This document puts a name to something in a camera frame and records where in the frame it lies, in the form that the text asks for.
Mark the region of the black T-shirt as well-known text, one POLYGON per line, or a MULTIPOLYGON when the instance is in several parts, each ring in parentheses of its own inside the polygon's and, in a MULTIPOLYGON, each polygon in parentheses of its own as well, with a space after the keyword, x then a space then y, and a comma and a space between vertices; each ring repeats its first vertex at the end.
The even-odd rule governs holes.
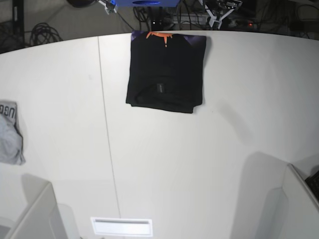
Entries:
POLYGON ((126 103, 191 114, 203 102, 206 36, 133 31, 126 103))

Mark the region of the blue box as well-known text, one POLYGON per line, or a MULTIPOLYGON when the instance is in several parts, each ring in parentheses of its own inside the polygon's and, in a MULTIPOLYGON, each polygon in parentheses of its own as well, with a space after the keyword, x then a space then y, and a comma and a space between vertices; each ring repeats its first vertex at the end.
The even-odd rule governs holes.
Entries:
POLYGON ((119 7, 176 7, 180 0, 111 0, 119 7))

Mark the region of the black keyboard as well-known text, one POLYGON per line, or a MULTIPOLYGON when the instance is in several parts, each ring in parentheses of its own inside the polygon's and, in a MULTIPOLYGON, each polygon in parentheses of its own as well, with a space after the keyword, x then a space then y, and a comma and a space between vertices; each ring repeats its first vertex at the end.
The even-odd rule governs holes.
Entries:
POLYGON ((313 195, 319 199, 319 171, 305 180, 313 195))

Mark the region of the grey folded garment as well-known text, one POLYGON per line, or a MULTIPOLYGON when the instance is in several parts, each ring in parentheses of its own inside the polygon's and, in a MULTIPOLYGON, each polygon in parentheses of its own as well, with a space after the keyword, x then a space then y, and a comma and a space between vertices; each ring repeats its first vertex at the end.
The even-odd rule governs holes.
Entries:
POLYGON ((23 165, 23 137, 19 132, 16 114, 16 102, 0 101, 0 162, 23 165))

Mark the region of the white paper label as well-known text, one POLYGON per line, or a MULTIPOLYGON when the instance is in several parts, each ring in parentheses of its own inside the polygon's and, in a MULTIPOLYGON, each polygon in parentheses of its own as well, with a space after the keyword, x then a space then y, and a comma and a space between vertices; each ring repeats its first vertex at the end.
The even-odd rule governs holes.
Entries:
POLYGON ((119 237, 153 237, 151 219, 115 219, 91 217, 96 235, 119 237))

